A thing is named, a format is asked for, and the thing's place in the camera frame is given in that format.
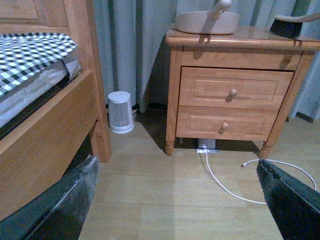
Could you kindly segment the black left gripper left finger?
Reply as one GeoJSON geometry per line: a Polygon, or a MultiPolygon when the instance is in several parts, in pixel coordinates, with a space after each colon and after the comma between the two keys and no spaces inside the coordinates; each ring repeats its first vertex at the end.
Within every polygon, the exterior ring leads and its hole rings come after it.
{"type": "Polygon", "coordinates": [[[77,240],[91,206],[99,160],[91,156],[0,222],[2,240],[77,240]]]}

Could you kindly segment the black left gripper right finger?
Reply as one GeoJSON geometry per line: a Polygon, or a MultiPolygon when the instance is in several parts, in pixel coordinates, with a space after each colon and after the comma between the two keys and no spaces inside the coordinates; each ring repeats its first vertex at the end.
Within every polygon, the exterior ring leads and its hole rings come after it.
{"type": "Polygon", "coordinates": [[[320,238],[320,193],[266,159],[257,164],[265,202],[284,240],[320,238]]]}

